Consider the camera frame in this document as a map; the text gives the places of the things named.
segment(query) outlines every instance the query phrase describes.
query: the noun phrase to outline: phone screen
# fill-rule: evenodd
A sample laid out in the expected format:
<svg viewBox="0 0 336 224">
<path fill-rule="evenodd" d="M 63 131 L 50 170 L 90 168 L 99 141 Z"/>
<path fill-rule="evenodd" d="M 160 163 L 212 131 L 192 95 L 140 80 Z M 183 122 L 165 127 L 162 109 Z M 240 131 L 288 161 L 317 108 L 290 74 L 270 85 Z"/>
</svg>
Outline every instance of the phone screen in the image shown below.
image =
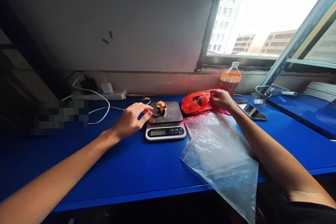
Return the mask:
<svg viewBox="0 0 336 224">
<path fill-rule="evenodd" d="M 241 98 L 233 99 L 236 104 L 251 118 L 259 120 L 267 120 L 267 117 L 257 110 L 252 104 L 248 103 L 246 100 Z"/>
</svg>

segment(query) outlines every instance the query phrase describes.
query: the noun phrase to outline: building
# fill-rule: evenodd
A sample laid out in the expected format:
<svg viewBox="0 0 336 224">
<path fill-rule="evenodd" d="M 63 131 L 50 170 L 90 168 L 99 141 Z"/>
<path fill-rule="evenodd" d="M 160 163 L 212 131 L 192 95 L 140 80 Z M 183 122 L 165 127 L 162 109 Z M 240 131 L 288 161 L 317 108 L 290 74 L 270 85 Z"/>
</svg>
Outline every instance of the building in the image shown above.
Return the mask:
<svg viewBox="0 0 336 224">
<path fill-rule="evenodd" d="M 242 0 L 220 0 L 217 16 L 210 38 L 209 51 L 231 53 L 226 50 L 233 23 Z"/>
<path fill-rule="evenodd" d="M 271 32 L 264 42 L 260 53 L 280 55 L 296 31 L 297 29 Z"/>
<path fill-rule="evenodd" d="M 252 41 L 255 37 L 255 34 L 239 35 L 232 49 L 232 54 L 236 54 L 239 52 L 249 52 Z"/>
</svg>

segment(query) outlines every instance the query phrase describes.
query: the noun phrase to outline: smartphone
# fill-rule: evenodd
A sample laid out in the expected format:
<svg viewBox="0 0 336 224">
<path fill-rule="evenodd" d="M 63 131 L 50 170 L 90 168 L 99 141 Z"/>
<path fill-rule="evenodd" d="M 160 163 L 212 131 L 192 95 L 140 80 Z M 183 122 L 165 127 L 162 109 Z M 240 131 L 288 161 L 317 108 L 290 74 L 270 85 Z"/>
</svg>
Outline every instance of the smartphone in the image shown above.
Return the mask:
<svg viewBox="0 0 336 224">
<path fill-rule="evenodd" d="M 266 121 L 267 117 L 261 113 L 256 107 L 254 107 L 252 104 L 247 102 L 245 99 L 242 98 L 234 98 L 233 99 L 238 107 L 240 107 L 241 110 L 247 114 L 248 117 L 250 117 L 252 120 L 256 121 Z"/>
</svg>

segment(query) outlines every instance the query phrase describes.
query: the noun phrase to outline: blue table surface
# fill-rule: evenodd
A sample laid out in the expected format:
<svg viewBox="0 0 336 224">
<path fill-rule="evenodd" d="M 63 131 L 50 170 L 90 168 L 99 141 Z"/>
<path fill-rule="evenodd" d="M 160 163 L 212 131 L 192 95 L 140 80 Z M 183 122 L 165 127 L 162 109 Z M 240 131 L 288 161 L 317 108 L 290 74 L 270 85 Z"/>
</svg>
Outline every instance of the blue table surface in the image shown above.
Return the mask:
<svg viewBox="0 0 336 224">
<path fill-rule="evenodd" d="M 153 102 L 182 100 L 182 96 L 155 96 Z M 139 97 L 111 101 L 111 106 L 126 108 Z M 104 101 L 90 104 L 92 109 Z M 96 121 L 104 110 L 91 114 Z M 121 115 L 113 110 L 97 125 L 69 129 L 58 136 L 13 138 L 0 150 L 0 201 L 26 183 L 88 144 L 108 129 Z M 311 174 L 336 171 L 336 145 L 317 132 L 270 107 L 268 121 L 256 122 L 289 150 Z M 145 127 L 110 149 L 75 185 L 54 211 L 121 203 L 155 197 L 209 190 L 179 159 L 187 139 L 178 142 L 145 142 Z M 259 182 L 264 179 L 259 173 Z"/>
<path fill-rule="evenodd" d="M 336 139 L 336 105 L 311 96 L 272 96 L 276 108 L 299 122 L 316 129 L 330 139 Z"/>
</svg>

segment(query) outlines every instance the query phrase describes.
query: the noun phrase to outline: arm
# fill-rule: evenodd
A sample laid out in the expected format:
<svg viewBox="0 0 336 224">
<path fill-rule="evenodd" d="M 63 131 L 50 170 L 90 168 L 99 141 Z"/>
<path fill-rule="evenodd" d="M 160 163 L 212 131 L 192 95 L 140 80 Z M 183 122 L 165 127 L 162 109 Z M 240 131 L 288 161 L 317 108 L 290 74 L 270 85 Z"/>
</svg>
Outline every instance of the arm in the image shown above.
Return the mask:
<svg viewBox="0 0 336 224">
<path fill-rule="evenodd" d="M 113 127 L 9 196 L 0 204 L 0 223 L 41 223 L 106 151 L 141 129 L 152 109 L 131 105 Z M 138 121 L 141 112 L 145 115 Z"/>
<path fill-rule="evenodd" d="M 335 201 L 299 161 L 256 125 L 224 90 L 212 90 L 211 99 L 236 120 L 267 173 L 285 190 L 291 201 L 312 202 L 336 208 Z"/>
</svg>

